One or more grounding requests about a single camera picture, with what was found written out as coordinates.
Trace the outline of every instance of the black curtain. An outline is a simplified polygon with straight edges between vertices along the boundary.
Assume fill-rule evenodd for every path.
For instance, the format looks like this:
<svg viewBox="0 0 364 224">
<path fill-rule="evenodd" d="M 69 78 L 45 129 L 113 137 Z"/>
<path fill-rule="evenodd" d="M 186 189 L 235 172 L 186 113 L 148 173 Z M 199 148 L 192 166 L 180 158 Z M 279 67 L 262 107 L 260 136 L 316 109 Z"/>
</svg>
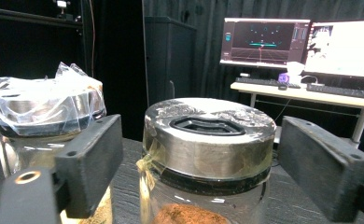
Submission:
<svg viewBox="0 0 364 224">
<path fill-rule="evenodd" d="M 121 114 L 123 137 L 142 141 L 147 109 L 142 2 L 93 3 L 94 74 L 104 85 L 107 114 Z"/>
</svg>

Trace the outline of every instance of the table surface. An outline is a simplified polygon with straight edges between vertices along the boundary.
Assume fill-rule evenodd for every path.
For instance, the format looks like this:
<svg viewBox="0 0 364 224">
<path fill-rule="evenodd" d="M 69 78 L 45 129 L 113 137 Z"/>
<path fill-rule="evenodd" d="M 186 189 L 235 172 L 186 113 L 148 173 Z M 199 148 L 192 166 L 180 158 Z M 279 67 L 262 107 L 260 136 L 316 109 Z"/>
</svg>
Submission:
<svg viewBox="0 0 364 224">
<path fill-rule="evenodd" d="M 113 223 L 140 223 L 139 175 L 135 163 L 141 158 L 141 149 L 141 142 L 123 139 L 123 162 L 110 185 Z M 0 167 L 0 185 L 4 179 Z M 273 162 L 269 183 L 270 193 L 265 211 L 267 223 L 331 223 L 282 167 L 277 165 L 276 160 Z M 359 214 L 355 223 L 364 223 L 364 215 Z"/>
<path fill-rule="evenodd" d="M 364 99 L 362 98 L 307 91 L 305 88 L 301 89 L 288 88 L 286 91 L 280 91 L 275 86 L 264 86 L 264 85 L 246 84 L 239 82 L 232 83 L 231 88 L 233 90 L 238 90 L 240 92 L 283 97 L 288 99 L 303 100 L 303 101 L 330 104 L 330 105 L 342 105 L 354 108 L 364 108 Z"/>
</svg>

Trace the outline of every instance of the metal lid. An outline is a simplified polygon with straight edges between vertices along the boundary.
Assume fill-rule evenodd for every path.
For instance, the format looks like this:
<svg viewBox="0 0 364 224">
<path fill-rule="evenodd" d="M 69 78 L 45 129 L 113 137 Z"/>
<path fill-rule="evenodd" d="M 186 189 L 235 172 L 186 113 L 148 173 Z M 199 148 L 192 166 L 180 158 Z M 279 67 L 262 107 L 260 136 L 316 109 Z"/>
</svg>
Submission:
<svg viewBox="0 0 364 224">
<path fill-rule="evenodd" d="M 167 169 L 210 179 L 243 179 L 268 170 L 275 123 L 233 102 L 180 98 L 151 106 L 144 151 Z"/>
</svg>

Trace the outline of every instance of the computer monitor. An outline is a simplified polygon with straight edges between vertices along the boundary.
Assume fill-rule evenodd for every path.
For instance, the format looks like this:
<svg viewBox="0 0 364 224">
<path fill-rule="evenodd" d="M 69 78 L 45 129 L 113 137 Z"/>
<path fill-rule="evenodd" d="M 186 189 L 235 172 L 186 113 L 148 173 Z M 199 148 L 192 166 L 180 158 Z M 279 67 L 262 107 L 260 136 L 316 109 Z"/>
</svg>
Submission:
<svg viewBox="0 0 364 224">
<path fill-rule="evenodd" d="M 364 21 L 313 22 L 304 72 L 364 77 Z"/>
<path fill-rule="evenodd" d="M 225 18 L 220 63 L 287 68 L 301 63 L 309 20 Z"/>
</svg>

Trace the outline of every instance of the white desk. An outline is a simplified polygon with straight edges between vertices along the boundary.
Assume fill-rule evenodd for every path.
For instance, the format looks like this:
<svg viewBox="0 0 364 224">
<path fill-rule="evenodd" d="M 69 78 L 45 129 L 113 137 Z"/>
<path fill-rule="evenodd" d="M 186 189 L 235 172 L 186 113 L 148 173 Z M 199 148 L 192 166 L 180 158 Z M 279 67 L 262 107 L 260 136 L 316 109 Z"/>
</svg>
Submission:
<svg viewBox="0 0 364 224">
<path fill-rule="evenodd" d="M 240 92 L 251 93 L 251 107 L 255 107 L 256 96 L 257 94 L 259 94 L 301 101 L 316 102 L 328 105 L 342 105 L 353 108 L 360 108 L 361 110 L 359 118 L 357 120 L 353 136 L 351 137 L 351 141 L 353 143 L 359 144 L 360 142 L 360 137 L 364 129 L 364 99 L 362 98 L 307 91 L 305 88 L 288 88 L 286 91 L 280 91 L 277 87 L 273 86 L 244 84 L 239 82 L 232 83 L 231 88 Z"/>
</svg>

